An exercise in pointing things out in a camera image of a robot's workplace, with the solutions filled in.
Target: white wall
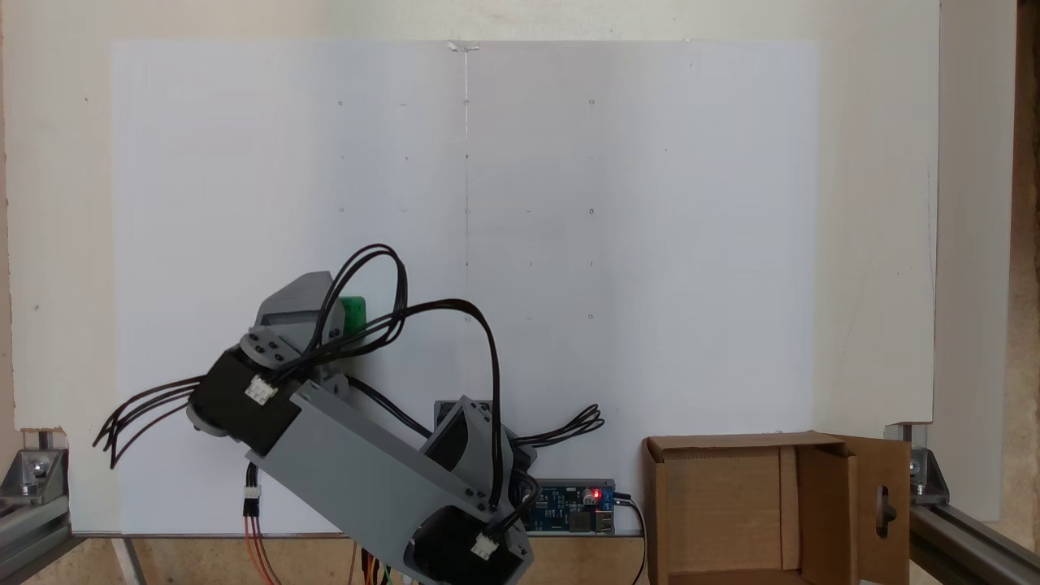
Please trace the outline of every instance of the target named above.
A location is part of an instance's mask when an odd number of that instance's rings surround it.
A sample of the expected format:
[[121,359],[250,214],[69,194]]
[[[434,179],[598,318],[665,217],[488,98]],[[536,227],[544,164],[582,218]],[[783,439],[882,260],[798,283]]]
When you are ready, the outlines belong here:
[[817,239],[836,244],[817,257],[813,418],[880,436],[931,416],[937,0],[8,0],[4,10],[16,422],[69,433],[74,528],[120,527],[115,476],[86,449],[115,403],[113,39],[816,41],[820,188],[847,198],[817,214]]
[[1016,4],[942,4],[935,424],[952,503],[1000,514]]

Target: white board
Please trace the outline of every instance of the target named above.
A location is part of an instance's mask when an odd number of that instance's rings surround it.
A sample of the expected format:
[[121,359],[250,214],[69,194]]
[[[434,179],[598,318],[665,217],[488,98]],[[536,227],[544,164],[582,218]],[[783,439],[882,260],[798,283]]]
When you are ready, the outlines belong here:
[[[264,297],[384,241],[412,302],[462,297],[488,315],[508,426],[602,407],[607,425],[544,450],[538,477],[638,493],[647,435],[812,426],[813,44],[188,41],[113,55],[121,398],[205,372]],[[350,286],[370,316],[389,309],[391,276]],[[483,333],[462,315],[414,317],[358,370],[422,421],[435,400],[490,397]],[[237,532],[243,451],[180,416],[157,427],[120,464],[122,532]],[[266,531],[334,530],[264,488]]]

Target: red wire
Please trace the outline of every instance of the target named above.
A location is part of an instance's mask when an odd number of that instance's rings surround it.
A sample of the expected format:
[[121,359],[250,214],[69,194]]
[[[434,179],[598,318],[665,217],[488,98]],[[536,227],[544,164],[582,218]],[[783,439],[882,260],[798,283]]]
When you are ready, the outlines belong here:
[[[253,546],[256,549],[257,558],[258,559],[262,559],[263,558],[263,557],[260,556],[260,538],[262,538],[262,536],[260,536],[260,526],[259,526],[259,523],[257,523],[256,517],[254,517],[253,518]],[[264,581],[267,582],[267,585],[275,585],[275,581],[270,578],[270,575],[267,574],[267,565],[264,564],[262,561],[260,562],[260,568],[263,569],[263,579],[264,579]]]
[[264,577],[264,573],[260,570],[260,562],[257,561],[256,555],[253,554],[253,544],[251,543],[250,538],[250,518],[242,516],[242,526],[245,528],[245,550],[249,551],[250,559],[253,560],[253,568],[257,569],[257,574],[260,575],[261,578],[264,578],[264,581],[267,581],[267,585],[272,585],[271,582]]

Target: wooden surface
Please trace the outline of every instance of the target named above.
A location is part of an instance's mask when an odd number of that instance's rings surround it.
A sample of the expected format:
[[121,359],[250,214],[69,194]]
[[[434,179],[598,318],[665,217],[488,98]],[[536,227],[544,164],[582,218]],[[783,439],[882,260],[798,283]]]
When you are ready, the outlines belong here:
[[[354,543],[343,538],[268,540],[270,563],[284,585],[345,584]],[[537,559],[522,585],[628,585],[640,567],[638,538],[536,538]],[[149,585],[204,583],[262,584],[242,540],[136,540],[135,550]],[[362,583],[360,560],[354,583]],[[394,582],[400,579],[394,574]],[[28,585],[122,584],[108,540],[90,539],[26,582]]]

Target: circuit board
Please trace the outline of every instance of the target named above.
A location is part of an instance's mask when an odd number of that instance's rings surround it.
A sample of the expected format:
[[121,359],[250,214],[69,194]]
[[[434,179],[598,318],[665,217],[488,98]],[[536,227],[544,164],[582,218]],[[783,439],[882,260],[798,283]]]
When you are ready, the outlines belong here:
[[528,534],[614,534],[613,480],[543,480],[535,507],[522,517]]

